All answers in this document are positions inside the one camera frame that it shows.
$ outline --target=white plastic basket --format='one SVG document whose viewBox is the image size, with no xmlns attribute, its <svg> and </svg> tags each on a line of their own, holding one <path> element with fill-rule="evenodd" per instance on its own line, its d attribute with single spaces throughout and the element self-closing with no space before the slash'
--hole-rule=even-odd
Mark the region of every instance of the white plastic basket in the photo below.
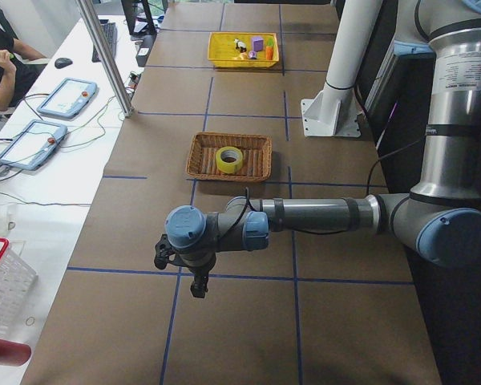
<svg viewBox="0 0 481 385">
<path fill-rule="evenodd" d="M 0 338 L 7 335 L 37 274 L 0 238 Z"/>
</svg>

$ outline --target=person's arm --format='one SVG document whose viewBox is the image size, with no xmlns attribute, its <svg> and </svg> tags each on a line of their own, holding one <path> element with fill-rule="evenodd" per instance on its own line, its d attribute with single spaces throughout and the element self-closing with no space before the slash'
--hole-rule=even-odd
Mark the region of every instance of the person's arm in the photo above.
<svg viewBox="0 0 481 385">
<path fill-rule="evenodd" d="M 5 111 L 14 96 L 16 84 L 16 66 L 10 61 L 8 50 L 0 50 L 0 67 L 3 68 L 0 81 L 0 111 Z"/>
<path fill-rule="evenodd" d="M 15 39 L 13 50 L 15 53 L 20 54 L 22 58 L 27 60 L 44 59 L 46 56 L 40 52 L 37 52 L 34 48 L 21 40 Z"/>
</svg>

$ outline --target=black shirt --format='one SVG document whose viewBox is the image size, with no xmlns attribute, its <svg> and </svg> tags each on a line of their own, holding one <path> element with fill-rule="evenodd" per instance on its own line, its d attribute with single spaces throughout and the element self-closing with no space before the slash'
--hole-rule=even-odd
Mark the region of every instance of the black shirt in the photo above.
<svg viewBox="0 0 481 385">
<path fill-rule="evenodd" d="M 9 52 L 13 52 L 13 46 L 13 38 L 0 29 L 0 50 L 8 50 Z M 10 106 L 15 106 L 19 100 L 30 90 L 38 75 L 33 68 L 29 68 L 16 59 L 16 57 L 11 59 L 11 61 L 16 66 L 16 84 Z M 2 81 L 2 75 L 3 68 L 0 67 L 0 82 Z"/>
</svg>

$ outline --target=yellow tape roll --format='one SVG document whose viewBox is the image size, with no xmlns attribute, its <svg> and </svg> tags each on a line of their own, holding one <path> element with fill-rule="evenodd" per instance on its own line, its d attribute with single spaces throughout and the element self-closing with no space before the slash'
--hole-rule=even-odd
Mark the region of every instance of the yellow tape roll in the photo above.
<svg viewBox="0 0 481 385">
<path fill-rule="evenodd" d="M 216 152 L 216 165 L 225 174 L 234 174 L 242 168 L 242 151 L 237 147 L 222 147 Z"/>
</svg>

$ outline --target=person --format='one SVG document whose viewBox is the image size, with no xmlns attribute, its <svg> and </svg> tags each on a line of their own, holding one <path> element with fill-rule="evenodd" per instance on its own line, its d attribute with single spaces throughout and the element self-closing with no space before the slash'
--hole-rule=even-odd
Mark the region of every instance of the person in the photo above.
<svg viewBox="0 0 481 385">
<path fill-rule="evenodd" d="M 16 55 L 36 60 L 45 56 L 28 44 L 9 36 L 0 28 L 0 111 L 14 107 L 26 95 L 38 77 L 38 72 L 23 64 Z"/>
</svg>

